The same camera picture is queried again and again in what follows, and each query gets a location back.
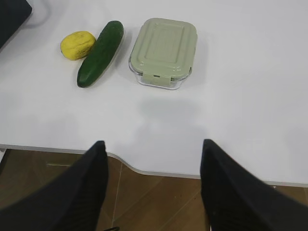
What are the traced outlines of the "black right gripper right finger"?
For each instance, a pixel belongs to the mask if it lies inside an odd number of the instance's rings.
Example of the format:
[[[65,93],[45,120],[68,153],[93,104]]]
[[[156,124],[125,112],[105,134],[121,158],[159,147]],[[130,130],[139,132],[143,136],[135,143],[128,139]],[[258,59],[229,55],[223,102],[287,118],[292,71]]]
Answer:
[[[306,231],[308,207],[265,184],[211,139],[203,143],[201,196],[213,231]]]

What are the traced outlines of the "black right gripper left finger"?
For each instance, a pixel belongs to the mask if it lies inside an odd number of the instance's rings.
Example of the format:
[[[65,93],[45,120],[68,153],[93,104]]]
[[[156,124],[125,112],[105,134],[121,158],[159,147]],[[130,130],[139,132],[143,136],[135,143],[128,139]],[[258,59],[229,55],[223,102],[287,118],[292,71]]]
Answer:
[[[0,211],[2,231],[94,231],[106,195],[108,157],[97,141],[51,183]]]

